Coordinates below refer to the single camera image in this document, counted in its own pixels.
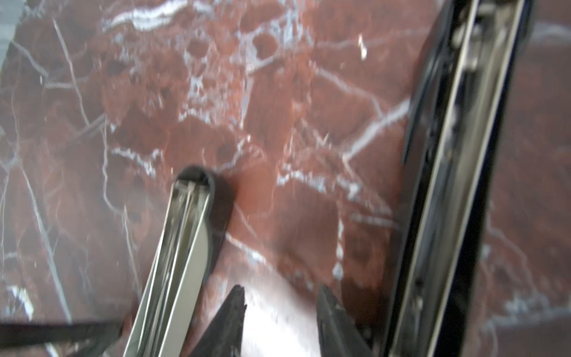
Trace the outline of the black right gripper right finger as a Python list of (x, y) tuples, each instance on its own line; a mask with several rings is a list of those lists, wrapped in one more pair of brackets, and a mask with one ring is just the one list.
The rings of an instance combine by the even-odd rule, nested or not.
[(317, 325), (321, 356), (366, 357), (373, 355), (346, 310), (327, 286), (321, 286), (319, 289)]

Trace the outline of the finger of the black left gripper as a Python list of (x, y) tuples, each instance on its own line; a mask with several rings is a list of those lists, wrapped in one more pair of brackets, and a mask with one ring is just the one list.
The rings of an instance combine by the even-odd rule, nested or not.
[(1, 350), (49, 343), (87, 342), (69, 356), (102, 356), (123, 332), (123, 321), (83, 321), (76, 324), (1, 323)]

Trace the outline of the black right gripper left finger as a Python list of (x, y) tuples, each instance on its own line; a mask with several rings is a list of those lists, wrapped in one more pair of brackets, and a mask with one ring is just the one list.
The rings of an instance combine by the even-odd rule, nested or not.
[(241, 356), (246, 309), (245, 289), (235, 285), (190, 356)]

